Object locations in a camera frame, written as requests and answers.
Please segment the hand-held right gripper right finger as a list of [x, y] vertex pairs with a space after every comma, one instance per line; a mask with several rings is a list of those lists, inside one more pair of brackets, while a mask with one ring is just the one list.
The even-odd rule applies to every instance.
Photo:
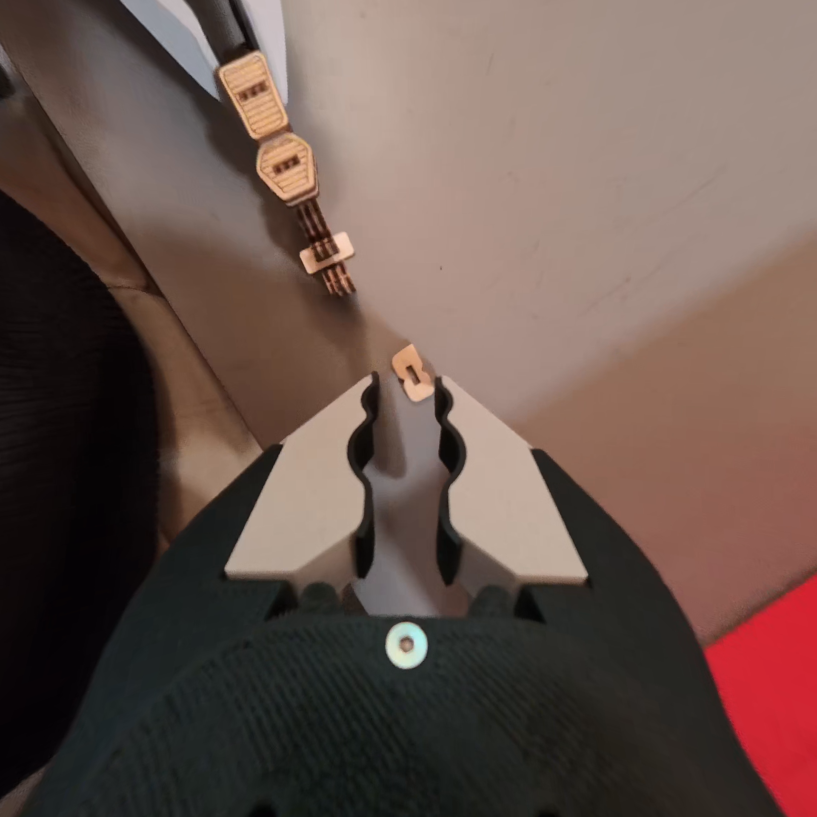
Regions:
[[445, 585], [580, 586], [588, 573], [534, 449], [453, 379], [434, 384], [440, 495], [435, 555]]

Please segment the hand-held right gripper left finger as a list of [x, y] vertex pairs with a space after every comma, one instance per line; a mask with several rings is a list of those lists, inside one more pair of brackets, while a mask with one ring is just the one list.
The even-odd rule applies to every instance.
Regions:
[[226, 562], [232, 580], [349, 584], [368, 575], [375, 533], [373, 372], [284, 439]]

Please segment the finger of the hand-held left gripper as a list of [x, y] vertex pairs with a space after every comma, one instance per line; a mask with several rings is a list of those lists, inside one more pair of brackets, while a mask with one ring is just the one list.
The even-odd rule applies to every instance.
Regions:
[[121, 5], [211, 97], [217, 71], [237, 46], [237, 14], [227, 1], [121, 1]]
[[289, 104], [287, 44], [281, 1], [240, 1], [248, 42], [261, 51], [283, 105]]

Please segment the wooden puzzle model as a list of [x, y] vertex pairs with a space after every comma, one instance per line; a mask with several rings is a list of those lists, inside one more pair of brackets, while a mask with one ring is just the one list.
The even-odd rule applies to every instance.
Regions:
[[346, 268], [354, 249], [345, 232], [329, 229], [319, 204], [317, 162], [311, 146], [291, 128], [266, 57], [259, 50], [219, 67], [217, 76], [249, 137], [257, 146], [256, 170], [266, 187], [294, 213], [306, 247], [301, 264], [329, 294], [356, 292]]

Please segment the small wooden puzzle piece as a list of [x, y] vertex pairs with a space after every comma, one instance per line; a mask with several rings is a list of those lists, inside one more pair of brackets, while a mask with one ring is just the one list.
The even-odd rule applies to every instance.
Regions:
[[434, 379], [426, 371], [414, 344], [409, 344], [396, 352], [392, 357], [391, 366], [403, 393], [410, 401], [420, 403], [434, 395]]

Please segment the grey desk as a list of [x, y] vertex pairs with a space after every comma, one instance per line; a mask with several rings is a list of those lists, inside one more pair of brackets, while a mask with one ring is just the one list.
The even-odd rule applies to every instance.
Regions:
[[382, 372], [368, 609], [463, 605], [408, 343], [608, 510], [703, 642], [813, 574], [815, 2], [282, 6], [353, 301], [120, 2], [2, 2], [2, 45], [260, 446]]

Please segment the beige trousers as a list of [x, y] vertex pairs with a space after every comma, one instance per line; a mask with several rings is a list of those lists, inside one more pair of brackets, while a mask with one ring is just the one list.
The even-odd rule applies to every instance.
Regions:
[[[158, 285], [92, 201], [68, 158], [41, 106], [2, 56], [2, 193], [97, 274], [148, 357], [158, 420], [156, 560], [258, 446]], [[19, 814], [46, 765], [2, 797], [2, 815]]]

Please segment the person's black sweater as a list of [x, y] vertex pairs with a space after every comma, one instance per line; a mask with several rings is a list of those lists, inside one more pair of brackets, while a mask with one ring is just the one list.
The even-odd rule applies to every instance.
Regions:
[[2, 797], [57, 751], [157, 546], [147, 354], [97, 274], [2, 193]]

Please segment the red box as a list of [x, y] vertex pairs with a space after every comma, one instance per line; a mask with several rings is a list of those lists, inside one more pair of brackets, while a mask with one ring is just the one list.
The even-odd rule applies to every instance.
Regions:
[[816, 815], [816, 577], [706, 649], [751, 763], [789, 816]]

